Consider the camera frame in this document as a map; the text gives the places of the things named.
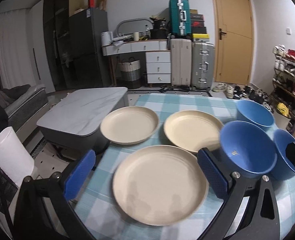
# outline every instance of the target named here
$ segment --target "checkered tablecloth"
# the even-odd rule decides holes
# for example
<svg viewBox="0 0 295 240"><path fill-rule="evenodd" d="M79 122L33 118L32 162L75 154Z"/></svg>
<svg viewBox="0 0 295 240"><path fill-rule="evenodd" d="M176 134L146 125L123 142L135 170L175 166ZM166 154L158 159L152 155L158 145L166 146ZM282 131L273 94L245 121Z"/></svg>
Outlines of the checkered tablecloth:
<svg viewBox="0 0 295 240"><path fill-rule="evenodd" d="M136 105L148 107L158 114L158 130L151 138L138 145L111 145L76 205L75 212L98 240L196 240L223 203L215 196L211 187L206 200L191 217L171 226L154 227L133 220L120 209L112 192L113 174L117 166L136 150L151 145L171 145L163 132L163 123L172 113L181 110L200 110L226 123L236 120L235 101L196 95L150 94L140 96ZM267 132L271 138L275 129L276 125ZM283 239L295 222L295 177L285 182L277 182L273 186ZM248 198L244 198L228 235L235 232L247 201Z"/></svg>

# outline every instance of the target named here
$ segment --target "black refrigerator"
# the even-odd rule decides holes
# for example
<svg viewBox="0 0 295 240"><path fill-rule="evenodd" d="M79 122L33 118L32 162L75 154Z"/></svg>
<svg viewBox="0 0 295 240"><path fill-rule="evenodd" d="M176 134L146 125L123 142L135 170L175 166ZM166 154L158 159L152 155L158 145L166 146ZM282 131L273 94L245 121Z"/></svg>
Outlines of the black refrigerator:
<svg viewBox="0 0 295 240"><path fill-rule="evenodd" d="M108 59L103 56L101 33L108 31L107 12L88 8L69 18L72 57L80 88L111 85Z"/></svg>

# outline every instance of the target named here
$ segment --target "paper towel roll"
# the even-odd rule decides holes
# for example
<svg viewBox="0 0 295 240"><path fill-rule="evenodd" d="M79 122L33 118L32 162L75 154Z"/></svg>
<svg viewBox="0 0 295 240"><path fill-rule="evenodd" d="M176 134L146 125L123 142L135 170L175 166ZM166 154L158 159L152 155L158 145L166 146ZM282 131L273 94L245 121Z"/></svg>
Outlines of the paper towel roll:
<svg viewBox="0 0 295 240"><path fill-rule="evenodd" d="M0 133L0 168L20 187L24 177L32 174L34 160L12 127Z"/></svg>

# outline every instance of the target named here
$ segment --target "dark blue bowl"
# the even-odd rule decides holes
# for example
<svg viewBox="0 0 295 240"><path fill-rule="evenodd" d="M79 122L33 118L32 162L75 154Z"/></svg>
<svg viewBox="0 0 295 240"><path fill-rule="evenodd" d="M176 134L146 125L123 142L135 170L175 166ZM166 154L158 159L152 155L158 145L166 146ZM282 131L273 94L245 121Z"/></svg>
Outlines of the dark blue bowl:
<svg viewBox="0 0 295 240"><path fill-rule="evenodd" d="M282 129L275 130L274 143L277 152L277 162L271 174L277 180L286 180L295 176L295 167L285 155L287 145L292 142L295 142L295 138L287 131Z"/></svg>
<svg viewBox="0 0 295 240"><path fill-rule="evenodd" d="M274 116L262 105L251 100L236 103L237 120L250 122L267 131L275 124Z"/></svg>
<svg viewBox="0 0 295 240"><path fill-rule="evenodd" d="M246 178L269 173L277 160L276 148L269 136L249 122L227 123L220 132L221 158L231 172Z"/></svg>

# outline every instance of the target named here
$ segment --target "laundry basket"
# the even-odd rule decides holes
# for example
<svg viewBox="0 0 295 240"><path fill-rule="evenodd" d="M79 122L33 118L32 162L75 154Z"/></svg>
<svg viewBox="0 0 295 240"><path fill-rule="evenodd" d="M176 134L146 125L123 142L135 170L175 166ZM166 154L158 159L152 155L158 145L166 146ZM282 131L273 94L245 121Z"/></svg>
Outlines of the laundry basket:
<svg viewBox="0 0 295 240"><path fill-rule="evenodd" d="M136 89L141 87L141 66L140 61L130 57L128 62L118 63L118 67L121 71L121 77L124 82L124 86L128 89Z"/></svg>

